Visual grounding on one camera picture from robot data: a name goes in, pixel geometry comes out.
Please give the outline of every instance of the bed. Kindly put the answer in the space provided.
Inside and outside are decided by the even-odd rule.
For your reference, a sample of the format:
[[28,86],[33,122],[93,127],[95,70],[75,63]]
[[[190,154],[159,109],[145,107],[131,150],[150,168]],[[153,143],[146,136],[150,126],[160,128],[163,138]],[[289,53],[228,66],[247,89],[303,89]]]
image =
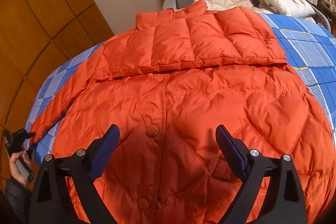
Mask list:
[[[180,9],[190,5],[193,1],[176,0],[175,5],[177,9]],[[322,106],[336,144],[334,127],[336,124],[336,38],[324,27],[312,22],[275,14],[262,14],[261,16],[276,34],[281,47],[287,54],[289,64],[293,66]],[[26,123],[26,130],[30,130],[32,123],[46,108],[57,91],[75,72],[76,68],[87,60],[99,46],[83,52],[48,76],[33,103]],[[39,143],[31,147],[28,142],[25,143],[25,147],[33,151],[33,160],[38,166],[46,154],[52,153],[53,143],[61,122],[62,119],[57,121]]]

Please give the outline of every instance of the orange button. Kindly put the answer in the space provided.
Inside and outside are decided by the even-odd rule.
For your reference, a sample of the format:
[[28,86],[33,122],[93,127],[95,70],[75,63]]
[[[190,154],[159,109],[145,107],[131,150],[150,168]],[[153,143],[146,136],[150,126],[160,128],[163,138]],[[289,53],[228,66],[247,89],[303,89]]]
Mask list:
[[151,125],[147,128],[146,134],[147,134],[148,137],[153,138],[158,134],[158,132],[159,132],[158,127],[155,126],[155,125]]
[[164,78],[164,75],[154,75],[154,80],[157,82],[161,82]]
[[149,209],[149,202],[145,198],[140,198],[138,200],[138,206],[139,206],[140,209],[148,210]]

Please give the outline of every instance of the metal screw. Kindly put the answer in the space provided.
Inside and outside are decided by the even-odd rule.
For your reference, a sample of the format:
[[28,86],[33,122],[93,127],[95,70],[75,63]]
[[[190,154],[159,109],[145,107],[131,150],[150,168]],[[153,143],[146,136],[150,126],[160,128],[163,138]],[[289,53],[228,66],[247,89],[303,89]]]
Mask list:
[[44,157],[46,161],[50,161],[53,158],[52,154],[48,154]]
[[84,156],[84,154],[85,154],[85,150],[84,149],[79,149],[76,152],[76,155],[79,156],[79,157]]
[[254,157],[258,157],[258,156],[259,156],[259,151],[256,150],[256,149],[252,149],[252,150],[250,151],[250,154],[251,154],[252,156],[254,156]]
[[290,161],[290,160],[291,160],[291,157],[290,157],[289,155],[284,155],[284,156],[283,156],[283,159],[284,159],[285,161]]

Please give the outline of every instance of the pillow with deer print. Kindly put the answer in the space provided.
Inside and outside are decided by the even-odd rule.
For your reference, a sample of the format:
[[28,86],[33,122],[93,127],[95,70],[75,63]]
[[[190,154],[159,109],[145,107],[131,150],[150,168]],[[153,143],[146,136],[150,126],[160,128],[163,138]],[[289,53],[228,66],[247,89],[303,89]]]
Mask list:
[[315,14],[306,0],[259,0],[266,4],[274,13],[279,15],[303,18]]

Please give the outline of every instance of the orange puffer jacket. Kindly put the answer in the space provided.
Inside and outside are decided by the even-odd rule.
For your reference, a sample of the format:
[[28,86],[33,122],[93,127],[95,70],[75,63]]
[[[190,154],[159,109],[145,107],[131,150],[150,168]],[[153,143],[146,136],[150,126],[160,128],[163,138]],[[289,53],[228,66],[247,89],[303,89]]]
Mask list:
[[[335,148],[315,97],[286,63],[269,25],[234,8],[138,14],[136,28],[106,41],[32,125],[37,142],[64,116],[53,147],[72,155],[111,124],[120,141],[100,179],[119,224],[217,223],[241,182],[220,152],[224,124],[249,149],[295,163],[312,223],[335,190]],[[88,221],[73,183],[78,216]],[[262,205],[264,179],[248,221]]]

